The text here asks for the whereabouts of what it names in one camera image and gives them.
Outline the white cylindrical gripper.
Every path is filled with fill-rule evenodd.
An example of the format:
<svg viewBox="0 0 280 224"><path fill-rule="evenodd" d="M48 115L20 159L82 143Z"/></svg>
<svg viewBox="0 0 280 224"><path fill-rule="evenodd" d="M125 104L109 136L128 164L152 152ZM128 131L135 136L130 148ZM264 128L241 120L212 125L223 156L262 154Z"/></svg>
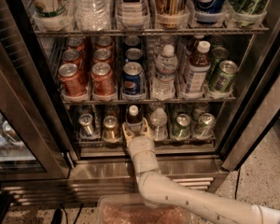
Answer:
<svg viewBox="0 0 280 224"><path fill-rule="evenodd" d="M137 175L148 171L158 173L160 167L155 153L155 143L151 139L151 131L146 121L143 128L143 135L134 137L134 133L129 129L128 125L126 123L122 124L126 147Z"/></svg>

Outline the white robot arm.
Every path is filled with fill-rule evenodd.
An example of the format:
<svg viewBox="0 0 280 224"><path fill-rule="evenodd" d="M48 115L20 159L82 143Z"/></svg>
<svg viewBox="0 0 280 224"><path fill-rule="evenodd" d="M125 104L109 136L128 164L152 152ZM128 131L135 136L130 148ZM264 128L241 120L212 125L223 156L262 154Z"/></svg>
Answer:
<svg viewBox="0 0 280 224"><path fill-rule="evenodd" d="M180 206L215 224L280 224L280 210L188 189L163 175L146 120L145 129L135 136L126 123L122 124L138 190L146 201Z"/></svg>

